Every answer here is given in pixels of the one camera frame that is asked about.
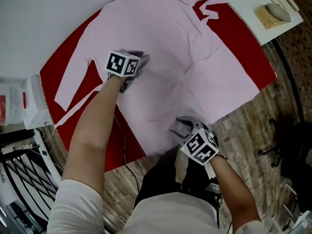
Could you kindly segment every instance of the red tablecloth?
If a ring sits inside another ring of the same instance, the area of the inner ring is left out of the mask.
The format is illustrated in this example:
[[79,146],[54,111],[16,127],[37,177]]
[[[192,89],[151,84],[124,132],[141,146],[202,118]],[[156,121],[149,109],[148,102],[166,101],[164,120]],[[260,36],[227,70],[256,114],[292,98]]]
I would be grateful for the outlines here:
[[[200,1],[194,6],[194,10],[200,19],[205,17],[199,10],[200,5],[202,5],[205,1],[206,0]],[[218,34],[221,40],[237,57],[239,62],[244,67],[246,73],[251,77],[259,90],[274,81],[276,78],[275,73],[272,70],[271,65],[266,59],[264,53],[262,52],[260,45],[250,30],[247,28],[245,23],[234,12],[234,10],[227,4],[210,5],[209,9],[217,11],[219,13],[219,19],[209,20],[208,25],[214,32]],[[54,123],[57,123],[66,114],[66,112],[56,102],[54,102],[54,97],[67,67],[68,61],[72,56],[72,53],[74,52],[74,49],[84,29],[98,14],[99,12],[95,13],[77,30],[75,30],[54,52],[54,54],[40,71],[43,92],[51,118]],[[78,89],[69,109],[76,105],[99,84],[101,84],[101,79],[98,76],[94,62],[92,61],[86,77]],[[87,103],[95,96],[95,94],[96,93],[94,93],[88,99]],[[69,150],[69,144],[75,126],[87,103],[85,103],[82,108],[80,108],[80,110],[78,110],[62,126],[57,128],[57,132],[66,150]],[[125,153],[127,162],[132,162],[145,156],[145,153],[141,149],[139,143],[137,142],[118,108],[116,108],[115,115],[126,138]],[[112,134],[106,152],[105,170],[109,171],[111,169],[122,166],[123,164],[122,133],[120,132],[117,124],[114,122]]]

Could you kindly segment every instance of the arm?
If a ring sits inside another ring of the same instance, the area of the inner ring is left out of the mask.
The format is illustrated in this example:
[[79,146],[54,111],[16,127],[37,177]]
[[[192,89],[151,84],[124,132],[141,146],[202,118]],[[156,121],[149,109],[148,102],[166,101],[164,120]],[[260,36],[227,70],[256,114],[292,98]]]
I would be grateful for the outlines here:
[[83,111],[72,137],[62,180],[86,184],[103,195],[105,150],[124,78],[111,77]]
[[210,160],[226,205],[232,215],[233,233],[242,225],[260,220],[254,197],[229,163],[220,155]]

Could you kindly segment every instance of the white bag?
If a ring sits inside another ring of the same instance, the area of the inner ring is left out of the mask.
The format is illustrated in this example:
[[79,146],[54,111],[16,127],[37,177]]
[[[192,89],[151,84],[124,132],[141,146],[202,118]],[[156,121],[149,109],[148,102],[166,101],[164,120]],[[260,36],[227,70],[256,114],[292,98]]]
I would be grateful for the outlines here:
[[0,125],[21,123],[23,110],[21,87],[15,83],[0,83]]

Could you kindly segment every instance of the white wall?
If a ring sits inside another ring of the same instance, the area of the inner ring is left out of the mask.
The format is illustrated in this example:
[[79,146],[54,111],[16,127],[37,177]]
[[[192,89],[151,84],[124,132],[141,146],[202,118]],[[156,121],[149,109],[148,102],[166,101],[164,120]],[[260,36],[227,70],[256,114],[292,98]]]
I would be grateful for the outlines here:
[[28,78],[112,0],[0,0],[0,77]]

